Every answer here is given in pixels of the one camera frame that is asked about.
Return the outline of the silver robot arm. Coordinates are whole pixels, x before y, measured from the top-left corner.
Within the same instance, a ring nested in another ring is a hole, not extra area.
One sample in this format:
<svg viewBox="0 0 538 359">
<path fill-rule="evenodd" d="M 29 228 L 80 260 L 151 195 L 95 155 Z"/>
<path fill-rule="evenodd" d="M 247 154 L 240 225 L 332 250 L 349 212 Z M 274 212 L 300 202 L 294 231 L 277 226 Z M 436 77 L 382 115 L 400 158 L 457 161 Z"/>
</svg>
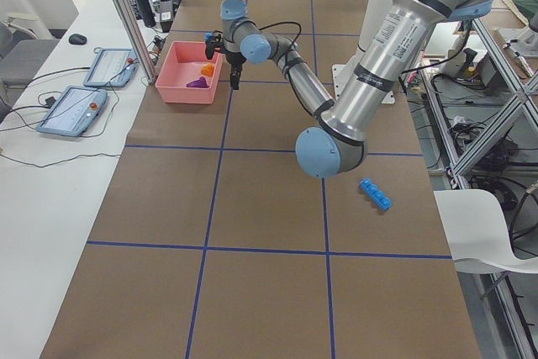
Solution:
<svg viewBox="0 0 538 359">
<path fill-rule="evenodd" d="M 298 101 L 316 120 L 297 138 L 298 164 L 310 176 L 326 178 L 358 167 L 367 155 L 366 129 L 404 69 L 439 23 L 489 13 L 493 0 L 369 0 L 385 13 L 372 40 L 356 58 L 338 98 L 332 98 L 292 40 L 262 32 L 248 18 L 243 0 L 220 6 L 224 50 L 259 64 L 273 61 Z"/>
</svg>

